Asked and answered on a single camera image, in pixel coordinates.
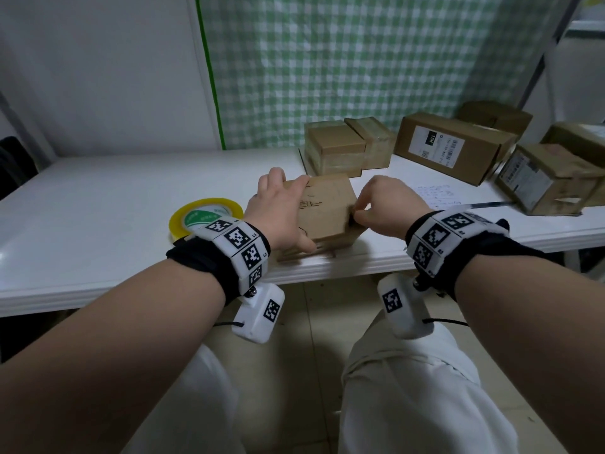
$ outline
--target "person's right arm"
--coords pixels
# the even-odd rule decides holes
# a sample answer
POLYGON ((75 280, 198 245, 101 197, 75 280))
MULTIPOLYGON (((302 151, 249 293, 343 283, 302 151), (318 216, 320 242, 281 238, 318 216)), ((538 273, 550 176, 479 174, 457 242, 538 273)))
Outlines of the person's right arm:
MULTIPOLYGON (((360 224, 399 238, 431 211, 382 176, 356 210, 360 224)), ((605 286, 545 259, 478 255, 455 291, 479 341, 566 449, 595 451, 605 428, 605 286)))

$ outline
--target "hand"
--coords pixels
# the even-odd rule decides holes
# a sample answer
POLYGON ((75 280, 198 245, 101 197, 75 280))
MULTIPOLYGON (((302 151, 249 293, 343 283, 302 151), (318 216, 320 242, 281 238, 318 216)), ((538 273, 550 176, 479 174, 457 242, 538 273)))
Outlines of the hand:
POLYGON ((404 240, 410 226, 429 212, 427 203, 404 182, 375 175, 361 190, 353 218, 378 234, 404 240))
POLYGON ((264 234, 272 250, 297 247, 310 253, 316 249, 298 227, 298 207, 308 180, 307 175, 301 175, 285 189, 285 174, 279 167, 258 179, 258 192, 248 202, 244 220, 264 234))

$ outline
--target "wristband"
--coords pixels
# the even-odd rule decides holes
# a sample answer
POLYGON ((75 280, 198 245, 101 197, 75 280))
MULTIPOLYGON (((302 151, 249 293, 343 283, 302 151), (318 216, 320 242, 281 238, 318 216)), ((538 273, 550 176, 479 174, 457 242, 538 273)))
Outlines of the wristband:
POLYGON ((419 218, 406 233, 406 243, 407 253, 420 272, 417 287, 432 286, 454 301, 456 280, 476 255, 546 258, 544 252, 510 239, 505 227, 456 210, 431 212, 419 218))
POLYGON ((223 288, 226 304, 245 294, 267 273, 271 247, 250 223, 221 217, 192 231, 175 242, 166 256, 213 274, 223 288))

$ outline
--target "person's left hand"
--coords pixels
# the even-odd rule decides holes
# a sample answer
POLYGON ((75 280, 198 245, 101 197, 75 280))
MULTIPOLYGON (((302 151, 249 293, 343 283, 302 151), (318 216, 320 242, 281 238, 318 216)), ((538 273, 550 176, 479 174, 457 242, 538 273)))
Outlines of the person's left hand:
POLYGON ((310 253, 316 249, 315 243, 298 227, 298 208, 308 181, 308 175, 301 175, 285 189, 285 174, 279 167, 271 168, 268 175, 258 179, 258 192, 248 202, 244 220, 264 234, 271 250, 297 247, 310 253))

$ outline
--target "gingham curtain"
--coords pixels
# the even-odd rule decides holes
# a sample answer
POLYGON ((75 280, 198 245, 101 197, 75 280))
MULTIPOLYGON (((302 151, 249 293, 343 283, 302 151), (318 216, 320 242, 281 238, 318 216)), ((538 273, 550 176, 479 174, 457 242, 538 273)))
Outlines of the gingham curtain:
POLYGON ((226 149, 508 101, 558 0, 199 0, 226 149))

